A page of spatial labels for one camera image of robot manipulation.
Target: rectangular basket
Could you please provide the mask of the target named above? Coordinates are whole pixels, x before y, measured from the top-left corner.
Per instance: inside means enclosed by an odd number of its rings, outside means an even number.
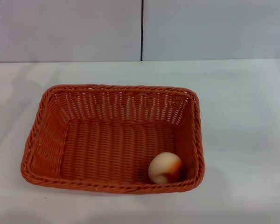
[[[184,179],[153,184],[151,160],[177,154]],[[21,173],[46,187],[110,193],[184,192],[204,175],[199,100],[188,89],[58,85],[42,96]]]

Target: white table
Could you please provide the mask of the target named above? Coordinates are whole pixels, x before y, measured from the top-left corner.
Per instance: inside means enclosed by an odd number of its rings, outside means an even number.
[[[114,195],[21,176],[43,92],[55,84],[187,87],[200,98],[206,173],[193,191]],[[0,64],[0,224],[280,224],[280,59]]]

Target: ball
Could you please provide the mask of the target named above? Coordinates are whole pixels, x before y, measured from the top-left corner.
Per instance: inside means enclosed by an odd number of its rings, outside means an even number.
[[[150,163],[148,176],[156,184],[180,181],[182,160],[173,153],[158,154]]]

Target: orange wicker basket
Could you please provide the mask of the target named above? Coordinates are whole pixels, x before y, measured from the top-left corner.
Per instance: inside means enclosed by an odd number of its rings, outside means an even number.
[[[177,154],[184,177],[153,184],[161,152]],[[204,175],[199,100],[188,89],[58,85],[42,96],[21,173],[46,187],[110,193],[184,192]]]

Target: basket rim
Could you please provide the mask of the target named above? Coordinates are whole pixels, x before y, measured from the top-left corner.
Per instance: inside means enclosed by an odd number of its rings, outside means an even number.
[[[193,146],[194,156],[198,161],[198,170],[194,178],[185,180],[182,182],[168,183],[168,184],[131,184],[123,182],[103,182],[100,180],[68,180],[62,178],[51,178],[46,176],[38,175],[31,171],[30,165],[34,154],[35,139],[41,130],[40,125],[42,124],[43,114],[46,112],[47,104],[46,99],[51,97],[56,91],[130,91],[150,94],[158,94],[161,92],[170,92],[192,97],[194,99],[194,110],[197,111],[195,114],[194,124],[195,130],[195,142]],[[36,185],[42,185],[47,187],[65,188],[70,189],[68,185],[75,186],[73,189],[79,190],[90,190],[97,192],[109,192],[109,193],[126,193],[126,194],[148,194],[148,193],[169,193],[169,192],[184,192],[196,188],[203,179],[205,164],[203,158],[203,147],[201,137],[201,125],[200,125],[200,109],[199,99],[193,91],[182,88],[182,87],[169,87],[169,86],[124,86],[124,85],[104,85],[104,84],[63,84],[55,85],[48,88],[42,96],[39,104],[39,108],[36,114],[34,124],[30,130],[29,136],[26,140],[24,155],[21,162],[21,173],[26,181]]]

